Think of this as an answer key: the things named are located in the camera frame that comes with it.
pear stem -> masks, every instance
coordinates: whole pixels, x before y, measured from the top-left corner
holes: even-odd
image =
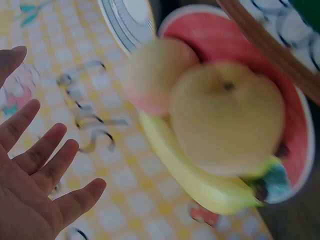
[[[232,83],[232,82],[228,82],[228,83],[225,83],[223,85],[224,89],[227,90],[228,92],[231,92],[233,89],[235,89],[235,85]]]

red bowl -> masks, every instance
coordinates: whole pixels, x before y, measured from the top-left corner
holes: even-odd
[[[296,194],[310,174],[315,155],[314,127],[304,94],[244,37],[220,8],[202,4],[179,8],[164,20],[159,36],[184,41],[202,62],[241,62],[275,82],[285,102],[283,142],[289,154],[282,160],[291,190],[269,203],[279,203]]]

white plate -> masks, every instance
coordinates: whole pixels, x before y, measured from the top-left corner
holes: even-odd
[[[97,1],[114,38],[127,54],[155,37],[155,21],[148,0]]]

finger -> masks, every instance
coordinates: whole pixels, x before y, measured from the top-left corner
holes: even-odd
[[[0,144],[9,152],[30,125],[40,109],[40,102],[32,99],[16,114],[0,125]]]
[[[84,188],[54,200],[63,218],[63,228],[88,212],[97,203],[106,186],[104,180],[97,178]]]
[[[61,177],[72,163],[77,152],[79,144],[69,139],[62,148],[44,167],[31,175],[38,187],[47,195],[51,193],[54,187],[59,183]]]
[[[25,46],[16,46],[11,50],[0,50],[0,87],[9,75],[21,65],[27,55]]]
[[[16,156],[13,160],[28,175],[36,173],[47,162],[67,132],[62,123],[55,124],[28,151]]]

checkered tablecloth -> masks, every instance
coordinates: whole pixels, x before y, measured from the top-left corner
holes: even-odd
[[[108,30],[96,1],[53,1],[21,27],[30,17],[17,17],[22,13],[21,4],[40,3],[0,2],[0,14],[5,16],[0,24],[0,48],[26,45],[24,68],[33,69],[40,76],[32,75],[32,94],[41,101],[40,112],[10,155],[29,148],[50,126],[61,122],[68,127],[63,142],[73,138],[86,153],[77,154],[51,197],[81,188],[96,177],[108,183],[96,207],[58,239],[68,239],[68,235],[81,239],[74,228],[90,240],[270,239],[255,209],[223,216],[216,228],[191,219],[191,199],[153,153],[135,108],[122,92],[119,80],[126,55]],[[25,13],[30,8],[33,7],[24,8]],[[23,86],[19,96],[28,88],[27,83]],[[11,106],[5,98],[0,97],[2,120],[15,111],[4,110]],[[111,120],[127,124],[114,124]],[[104,132],[112,135],[114,149]]]

